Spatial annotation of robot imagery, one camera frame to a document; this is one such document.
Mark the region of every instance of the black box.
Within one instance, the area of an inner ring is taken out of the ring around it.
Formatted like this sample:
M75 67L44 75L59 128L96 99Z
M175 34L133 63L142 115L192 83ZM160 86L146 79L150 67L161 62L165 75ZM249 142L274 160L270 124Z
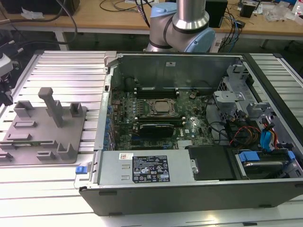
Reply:
M255 5L243 4L240 11L240 17L250 18L255 8L256 8Z
M228 1L227 0L206 0L205 10L209 14L209 26L220 27Z
M33 12L42 12L43 14L58 14L61 6L55 0L0 0L8 13L20 14L22 7ZM65 6L73 15L80 4L80 0L66 0Z

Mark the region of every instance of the wooden table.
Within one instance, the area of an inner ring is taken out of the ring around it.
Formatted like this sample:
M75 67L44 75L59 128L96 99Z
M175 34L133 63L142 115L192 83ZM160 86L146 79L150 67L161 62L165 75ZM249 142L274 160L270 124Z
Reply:
M136 12L107 12L99 7L101 0L81 0L80 6L74 15L74 19L79 28L79 32L88 33L119 33L119 34L149 34L149 29ZM263 15L252 16L251 18L240 17L240 12L232 8L232 4L237 0L229 0L228 8L234 17L246 23L243 28L241 38L258 39L283 39L283 40L303 40L303 26L294 21L267 22ZM119 7L128 8L132 4L120 3ZM111 0L107 0L102 7L115 10ZM145 12L149 18L151 9L145 6ZM8 18L22 18L20 15L7 14ZM64 41L64 32L73 32L73 24L69 17L60 17L56 21L48 23L19 23L15 24L19 30L32 31L53 31L58 41ZM230 23L224 19L220 28L215 28L216 41L212 47L212 52L218 51L221 40L230 32ZM67 50L68 46L61 45L61 50Z

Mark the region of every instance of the motherboard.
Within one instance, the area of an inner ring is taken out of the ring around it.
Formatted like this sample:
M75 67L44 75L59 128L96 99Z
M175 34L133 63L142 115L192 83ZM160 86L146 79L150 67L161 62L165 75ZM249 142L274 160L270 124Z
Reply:
M205 96L195 90L173 92L170 96L112 91L115 150L184 149L214 144L203 117Z

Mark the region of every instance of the sticker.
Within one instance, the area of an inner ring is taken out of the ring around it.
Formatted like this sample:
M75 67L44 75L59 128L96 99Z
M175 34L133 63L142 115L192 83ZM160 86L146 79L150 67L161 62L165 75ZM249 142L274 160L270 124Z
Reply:
M172 61L168 61L166 63L166 67L175 67L176 66L176 63L175 62L172 62Z
M167 156L134 156L133 182L170 182Z
M119 159L131 160L133 158L133 153L120 153Z
M15 147L30 147L32 146L29 143L19 143L19 144L14 144Z

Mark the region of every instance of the table leg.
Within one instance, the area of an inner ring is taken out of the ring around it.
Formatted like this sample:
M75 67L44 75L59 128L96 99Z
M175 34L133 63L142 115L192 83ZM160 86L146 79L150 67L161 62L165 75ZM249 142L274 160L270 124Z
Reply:
M261 47L262 49L265 49L266 44L268 43L268 41L269 41L269 39L263 39L263 41L262 41L260 47Z
M210 53L218 53L222 40L225 38L225 33L216 33Z
M57 41L59 42L66 42L66 38L63 32L61 31L55 31L55 35L57 38ZM69 51L68 45L59 45L61 51Z

